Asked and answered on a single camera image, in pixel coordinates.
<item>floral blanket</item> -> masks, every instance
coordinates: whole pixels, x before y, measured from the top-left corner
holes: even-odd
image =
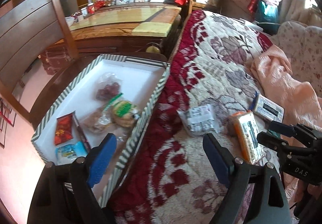
[[[109,201],[118,223],[209,223],[226,188],[202,148],[202,138],[182,129],[177,110],[212,104],[221,123],[219,143],[241,156],[238,139],[229,136],[229,115],[247,110],[260,85],[252,77],[254,57],[271,46],[262,34],[238,21],[195,11],[175,49],[171,74],[137,156],[129,184]],[[257,118],[260,130],[264,122]],[[276,153],[265,149],[278,168]],[[236,223],[242,223],[251,199],[249,186]]]

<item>red snack package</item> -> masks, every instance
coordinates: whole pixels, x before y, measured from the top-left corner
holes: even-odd
[[[55,132],[55,145],[62,144],[71,140],[71,125],[73,122],[73,113],[67,114],[57,119],[57,126]]]

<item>striped box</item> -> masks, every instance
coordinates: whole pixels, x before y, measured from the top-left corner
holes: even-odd
[[[69,85],[68,87],[60,94],[57,100],[53,103],[50,109],[47,111],[45,117],[42,119],[41,123],[37,127],[31,141],[35,149],[37,150],[38,154],[42,158],[42,160],[46,163],[48,159],[46,158],[45,154],[41,151],[41,149],[37,145],[37,140],[39,139],[42,131],[44,130],[46,124],[49,122],[50,118],[53,116],[54,112],[60,106],[60,104],[64,101],[64,99],[68,96],[68,94],[75,88],[75,86],[103,59],[113,60],[113,61],[120,61],[120,62],[132,62],[136,64],[148,65],[151,67],[158,67],[164,70],[156,88],[153,91],[149,101],[147,102],[146,106],[142,111],[142,115],[137,121],[136,126],[134,127],[131,136],[128,138],[126,147],[122,151],[122,154],[119,157],[118,162],[114,168],[113,173],[109,178],[108,184],[105,186],[103,195],[99,198],[98,202],[101,207],[105,207],[107,201],[109,200],[112,191],[115,189],[118,182],[120,182],[120,176],[123,173],[123,170],[126,168],[127,162],[133,154],[135,154],[139,148],[139,145],[142,142],[144,137],[146,128],[149,123],[149,119],[151,117],[152,110],[161,94],[162,89],[169,77],[170,74],[170,64],[155,60],[149,59],[141,59],[135,57],[127,57],[127,56],[120,56],[120,55],[108,55],[102,54],[98,56],[95,60],[92,61]],[[66,188],[72,191],[72,187],[70,183],[65,184]]]

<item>floor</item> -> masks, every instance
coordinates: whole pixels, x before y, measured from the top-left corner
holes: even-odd
[[[20,102],[27,110],[51,77],[41,61],[36,60],[31,71],[23,77],[25,88]],[[17,115],[14,127],[7,126],[1,133],[2,141],[4,133],[5,146],[0,148],[0,198],[16,222],[25,224],[44,163],[30,141],[34,130],[22,118]]]

